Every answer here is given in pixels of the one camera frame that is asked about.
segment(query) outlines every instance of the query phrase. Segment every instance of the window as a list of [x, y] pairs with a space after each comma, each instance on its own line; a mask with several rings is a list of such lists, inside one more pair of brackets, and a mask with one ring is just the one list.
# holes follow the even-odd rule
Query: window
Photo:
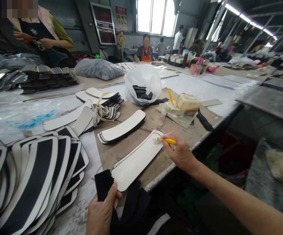
[[136, 0], [137, 31], [173, 37], [176, 16], [173, 0]]

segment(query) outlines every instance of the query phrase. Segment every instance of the yellow pencil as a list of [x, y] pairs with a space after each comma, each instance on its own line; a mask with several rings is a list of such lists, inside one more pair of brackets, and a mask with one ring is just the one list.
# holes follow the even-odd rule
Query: yellow pencil
[[169, 90], [169, 95], [170, 95], [171, 104], [174, 104], [174, 103], [173, 103], [173, 99], [172, 99], [172, 95], [171, 95], [171, 92], [170, 92], [170, 88], [168, 88], [168, 90]]

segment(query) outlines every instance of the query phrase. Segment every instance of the black apron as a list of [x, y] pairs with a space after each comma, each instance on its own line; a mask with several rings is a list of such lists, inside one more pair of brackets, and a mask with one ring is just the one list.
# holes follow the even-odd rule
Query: black apron
[[21, 18], [18, 18], [18, 20], [23, 33], [26, 33], [32, 37], [37, 37], [30, 42], [30, 45], [35, 49], [40, 58], [44, 61], [45, 65], [49, 66], [50, 68], [74, 68], [76, 66], [74, 57], [67, 49], [62, 47], [52, 47], [51, 49], [46, 49], [41, 42], [38, 41], [43, 38], [55, 40], [41, 20], [39, 20], [39, 23], [28, 23], [22, 21]]

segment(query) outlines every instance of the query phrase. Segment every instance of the forearm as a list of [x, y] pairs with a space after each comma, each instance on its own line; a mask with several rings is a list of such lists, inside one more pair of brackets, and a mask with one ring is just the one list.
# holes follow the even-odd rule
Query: forearm
[[65, 49], [73, 48], [73, 45], [69, 43], [67, 40], [53, 40], [53, 46], [62, 47]]
[[252, 234], [282, 234], [283, 214], [231, 184], [202, 163], [187, 172], [209, 189]]

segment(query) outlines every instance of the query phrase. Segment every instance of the green sleeve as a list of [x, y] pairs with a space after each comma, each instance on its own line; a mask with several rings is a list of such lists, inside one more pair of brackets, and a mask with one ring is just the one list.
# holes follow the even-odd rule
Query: green sleeve
[[52, 16], [52, 23], [53, 23], [54, 32], [56, 33], [58, 38], [61, 40], [67, 40], [70, 44], [74, 45], [73, 40], [67, 35], [63, 26], [54, 16]]

